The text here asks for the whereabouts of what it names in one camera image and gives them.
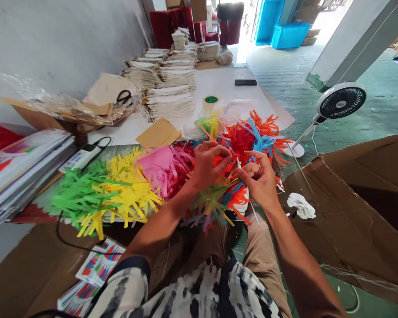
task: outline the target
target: person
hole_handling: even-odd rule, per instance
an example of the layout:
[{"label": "person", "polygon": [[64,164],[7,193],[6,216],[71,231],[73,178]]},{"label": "person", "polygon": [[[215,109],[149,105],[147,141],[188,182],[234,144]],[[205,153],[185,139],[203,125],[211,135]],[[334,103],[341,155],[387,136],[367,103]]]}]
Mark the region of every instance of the person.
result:
[{"label": "person", "polygon": [[[236,173],[265,213],[299,316],[344,317],[338,297],[279,204],[267,155],[245,154],[259,159],[260,165],[248,163]],[[215,167],[216,156],[224,159]],[[195,158],[190,180],[134,237],[93,299],[89,318],[292,317],[270,232],[257,222],[248,227],[243,264],[233,257],[227,260],[227,226],[217,226],[207,238],[199,235],[184,274],[149,299],[151,269],[153,274],[188,206],[216,183],[233,159],[212,142],[196,147]]]}]

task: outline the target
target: white device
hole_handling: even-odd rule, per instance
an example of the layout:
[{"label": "white device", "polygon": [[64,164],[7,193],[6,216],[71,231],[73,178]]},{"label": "white device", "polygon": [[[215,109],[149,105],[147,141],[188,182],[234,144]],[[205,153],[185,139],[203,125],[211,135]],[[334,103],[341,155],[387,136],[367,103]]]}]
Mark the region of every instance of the white device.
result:
[{"label": "white device", "polygon": [[99,146],[85,145],[59,168],[59,172],[65,173],[67,168],[71,170],[83,169],[101,150],[102,148]]},{"label": "white device", "polygon": [[313,124],[293,143],[290,148],[284,149],[289,157],[300,158],[305,149],[300,142],[312,132],[315,127],[326,119],[339,119],[356,112],[366,101],[365,87],[356,82],[347,82],[333,86],[319,98],[317,115]]}]

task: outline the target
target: fan base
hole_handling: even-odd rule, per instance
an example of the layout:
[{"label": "fan base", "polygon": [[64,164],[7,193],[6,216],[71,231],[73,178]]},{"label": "fan base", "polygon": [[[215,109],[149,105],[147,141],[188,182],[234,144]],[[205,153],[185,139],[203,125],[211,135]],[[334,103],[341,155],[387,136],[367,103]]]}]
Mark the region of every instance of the fan base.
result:
[{"label": "fan base", "polygon": [[301,158],[305,154],[305,149],[301,144],[298,144],[294,149],[287,148],[284,149],[286,155],[292,158]]}]

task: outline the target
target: khaki pants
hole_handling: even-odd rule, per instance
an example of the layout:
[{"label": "khaki pants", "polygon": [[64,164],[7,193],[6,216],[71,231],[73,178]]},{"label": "khaki pants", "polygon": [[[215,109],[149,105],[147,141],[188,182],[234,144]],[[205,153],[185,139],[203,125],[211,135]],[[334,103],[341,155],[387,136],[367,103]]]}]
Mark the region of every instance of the khaki pants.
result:
[{"label": "khaki pants", "polygon": [[[248,227],[248,240],[243,265],[250,269],[265,286],[271,298],[279,307],[283,318],[291,318],[292,314],[287,304],[287,296],[280,275],[279,265],[277,264],[276,252],[274,251],[270,231],[262,217],[259,214],[257,216],[261,227],[258,226],[254,215],[249,215],[252,226]],[[182,240],[179,243],[173,244],[169,252],[168,248],[163,250],[151,271],[150,295],[155,294],[168,284],[162,282],[164,276],[171,276],[172,274],[171,281],[174,281],[177,277],[198,268],[210,256],[214,256],[219,265],[223,266],[227,261],[227,232],[227,226],[219,225],[209,230],[208,237],[205,237],[205,233],[201,231],[189,259],[176,274],[167,274],[167,272],[177,263],[177,257],[183,248]]]}]

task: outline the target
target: fan grille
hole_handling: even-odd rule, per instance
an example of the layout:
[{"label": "fan grille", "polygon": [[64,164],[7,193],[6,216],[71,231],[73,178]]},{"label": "fan grille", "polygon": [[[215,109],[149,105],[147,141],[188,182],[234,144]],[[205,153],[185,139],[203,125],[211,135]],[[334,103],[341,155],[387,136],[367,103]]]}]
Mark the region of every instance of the fan grille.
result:
[{"label": "fan grille", "polygon": [[340,89],[321,103],[320,114],[328,119],[338,119],[356,112],[366,101],[366,92],[358,87]]}]

